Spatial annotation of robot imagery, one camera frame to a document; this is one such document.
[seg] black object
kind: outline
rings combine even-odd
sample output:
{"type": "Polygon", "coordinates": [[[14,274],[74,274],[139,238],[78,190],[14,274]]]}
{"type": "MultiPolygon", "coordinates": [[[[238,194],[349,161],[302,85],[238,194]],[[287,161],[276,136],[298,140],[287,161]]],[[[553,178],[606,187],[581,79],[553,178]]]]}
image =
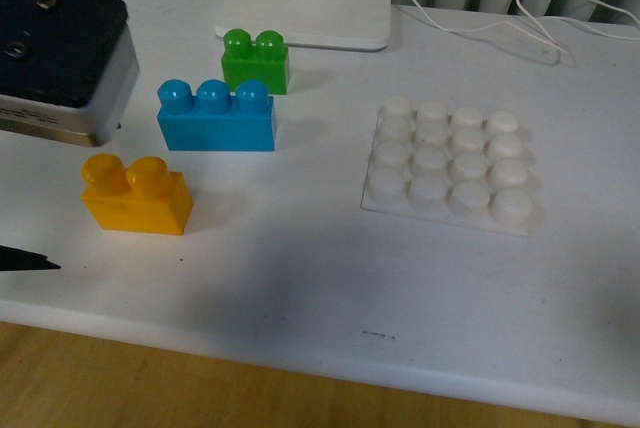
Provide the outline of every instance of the black object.
{"type": "Polygon", "coordinates": [[[0,246],[0,271],[59,270],[45,255],[0,246]]]}
{"type": "Polygon", "coordinates": [[[0,94],[85,106],[126,20],[122,0],[0,0],[0,94]]]}

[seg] power cord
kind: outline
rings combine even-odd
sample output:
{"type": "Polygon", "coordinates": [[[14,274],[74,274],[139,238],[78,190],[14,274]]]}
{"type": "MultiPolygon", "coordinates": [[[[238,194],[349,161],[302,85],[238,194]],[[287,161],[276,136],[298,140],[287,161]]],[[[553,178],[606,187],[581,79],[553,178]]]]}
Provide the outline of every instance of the power cord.
{"type": "MultiPolygon", "coordinates": [[[[426,18],[426,20],[435,28],[441,30],[441,31],[445,31],[447,33],[477,33],[480,31],[484,31],[484,30],[488,30],[490,28],[495,28],[496,26],[501,26],[501,25],[506,25],[509,26],[517,31],[519,31],[520,33],[523,33],[524,35],[540,42],[540,43],[544,43],[545,45],[551,46],[553,48],[555,48],[556,50],[565,53],[565,54],[569,54],[569,52],[564,49],[562,46],[560,46],[560,44],[549,34],[549,32],[544,28],[544,26],[542,26],[542,24],[538,21],[538,19],[536,19],[533,15],[531,15],[531,13],[529,13],[529,11],[527,11],[523,6],[522,3],[520,2],[520,0],[516,0],[516,5],[518,6],[518,8],[524,13],[524,15],[529,18],[540,30],[540,34],[542,36],[539,36],[535,33],[532,33],[530,31],[527,31],[525,29],[523,29],[522,27],[515,25],[514,23],[511,23],[509,21],[498,21],[496,23],[491,23],[489,25],[486,26],[482,26],[479,28],[447,28],[444,27],[442,25],[440,25],[439,23],[437,23],[431,16],[429,16],[429,14],[424,10],[424,8],[422,6],[420,6],[420,3],[418,3],[417,0],[411,0],[413,2],[413,4],[422,12],[422,14],[424,15],[424,17],[426,18]]],[[[609,5],[607,3],[604,3],[602,1],[599,0],[588,0],[592,3],[595,3],[597,5],[603,6],[605,8],[620,12],[624,15],[629,16],[634,23],[636,24],[636,27],[638,29],[640,29],[640,20],[630,11],[624,10],[622,8],[618,8],[615,7],[613,5],[609,5]]],[[[542,18],[547,18],[547,19],[559,19],[559,20],[563,20],[563,21],[567,21],[567,22],[575,22],[579,25],[581,25],[582,27],[586,28],[587,30],[589,30],[592,33],[598,34],[600,36],[604,36],[607,38],[614,38],[614,39],[619,39],[619,40],[630,40],[630,41],[640,41],[640,37],[630,37],[630,36],[618,36],[618,35],[612,35],[609,33],[605,33],[603,31],[600,31],[596,28],[593,28],[589,25],[587,25],[586,23],[583,23],[582,21],[576,20],[574,18],[568,18],[568,17],[562,17],[562,16],[546,16],[546,17],[542,17],[542,18]]]]}

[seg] wooden floor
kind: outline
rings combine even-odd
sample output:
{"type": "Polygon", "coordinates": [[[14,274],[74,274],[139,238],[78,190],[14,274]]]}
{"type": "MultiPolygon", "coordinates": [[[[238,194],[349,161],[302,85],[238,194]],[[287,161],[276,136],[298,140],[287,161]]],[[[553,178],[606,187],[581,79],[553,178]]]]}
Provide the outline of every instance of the wooden floor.
{"type": "Polygon", "coordinates": [[[0,427],[605,428],[0,322],[0,427]]]}

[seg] screw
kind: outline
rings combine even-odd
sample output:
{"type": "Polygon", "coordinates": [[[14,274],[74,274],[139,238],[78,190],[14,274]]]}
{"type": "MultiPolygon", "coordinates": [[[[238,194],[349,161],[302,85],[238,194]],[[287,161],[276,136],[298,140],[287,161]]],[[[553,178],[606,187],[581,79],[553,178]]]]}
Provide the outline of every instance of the screw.
{"type": "Polygon", "coordinates": [[[58,6],[58,2],[56,0],[36,0],[36,5],[44,11],[53,11],[58,6]]]}
{"type": "Polygon", "coordinates": [[[4,47],[4,54],[16,61],[22,61],[29,55],[29,48],[20,41],[10,41],[4,47]]]}

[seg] yellow toy block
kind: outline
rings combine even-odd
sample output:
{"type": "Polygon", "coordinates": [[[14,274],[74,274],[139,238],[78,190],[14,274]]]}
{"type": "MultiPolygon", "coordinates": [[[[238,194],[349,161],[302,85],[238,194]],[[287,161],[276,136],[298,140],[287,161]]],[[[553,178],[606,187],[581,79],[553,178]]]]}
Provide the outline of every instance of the yellow toy block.
{"type": "Polygon", "coordinates": [[[82,201],[105,230],[182,235],[193,200],[182,173],[161,158],[140,158],[125,170],[115,155],[100,154],[82,166],[82,201]]]}

